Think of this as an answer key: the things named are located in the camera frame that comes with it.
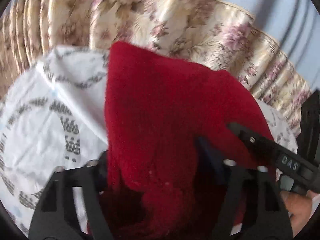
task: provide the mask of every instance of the white bedsheet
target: white bedsheet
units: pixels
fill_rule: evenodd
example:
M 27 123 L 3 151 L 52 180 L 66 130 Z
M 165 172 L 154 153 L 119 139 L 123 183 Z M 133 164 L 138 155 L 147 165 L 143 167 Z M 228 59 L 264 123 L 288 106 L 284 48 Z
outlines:
M 16 80 L 0 106 L 0 200 L 26 235 L 52 170 L 81 167 L 108 148 L 107 60 L 103 51 L 56 47 Z M 257 102 L 275 141 L 296 152 L 295 137 L 279 112 Z M 81 189 L 74 195 L 85 232 Z

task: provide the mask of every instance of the metal screw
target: metal screw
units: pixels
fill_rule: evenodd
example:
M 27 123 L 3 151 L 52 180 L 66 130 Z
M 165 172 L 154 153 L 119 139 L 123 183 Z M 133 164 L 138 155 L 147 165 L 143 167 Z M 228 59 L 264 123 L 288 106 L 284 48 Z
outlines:
M 265 167 L 265 166 L 258 166 L 257 169 L 258 169 L 258 171 L 260 171 L 260 172 L 268 172 L 268 168 Z
M 64 171 L 66 168 L 64 166 L 57 166 L 55 167 L 53 172 L 62 172 Z
M 224 160 L 223 163 L 227 166 L 236 166 L 237 163 L 234 160 Z
M 93 167 L 93 166 L 97 166 L 99 164 L 99 161 L 98 160 L 91 160 L 91 161 L 88 161 L 85 166 L 87 167 Z

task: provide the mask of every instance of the curtain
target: curtain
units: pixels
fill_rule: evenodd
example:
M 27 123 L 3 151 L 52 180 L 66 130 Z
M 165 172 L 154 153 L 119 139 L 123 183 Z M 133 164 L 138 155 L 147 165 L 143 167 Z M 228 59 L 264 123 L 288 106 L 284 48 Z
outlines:
M 298 135 L 310 82 L 295 70 L 282 41 L 256 26 L 256 17 L 227 0 L 12 0 L 0 24 L 0 97 L 56 45 L 108 49 L 123 40 L 229 71 Z

